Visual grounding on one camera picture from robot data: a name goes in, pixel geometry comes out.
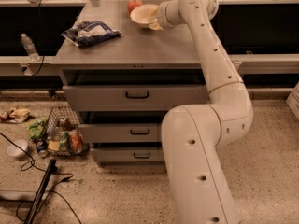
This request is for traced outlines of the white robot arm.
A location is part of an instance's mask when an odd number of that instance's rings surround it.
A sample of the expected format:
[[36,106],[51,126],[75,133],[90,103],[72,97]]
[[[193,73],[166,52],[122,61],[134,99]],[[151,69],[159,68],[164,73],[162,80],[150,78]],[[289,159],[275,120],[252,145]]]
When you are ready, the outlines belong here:
[[253,108],[247,88],[218,39],[210,20],[217,0],[161,3],[153,22],[163,29],[185,24],[209,94],[206,105],[181,105],[164,116],[164,162],[178,224],[240,224],[216,146],[231,144],[249,130]]

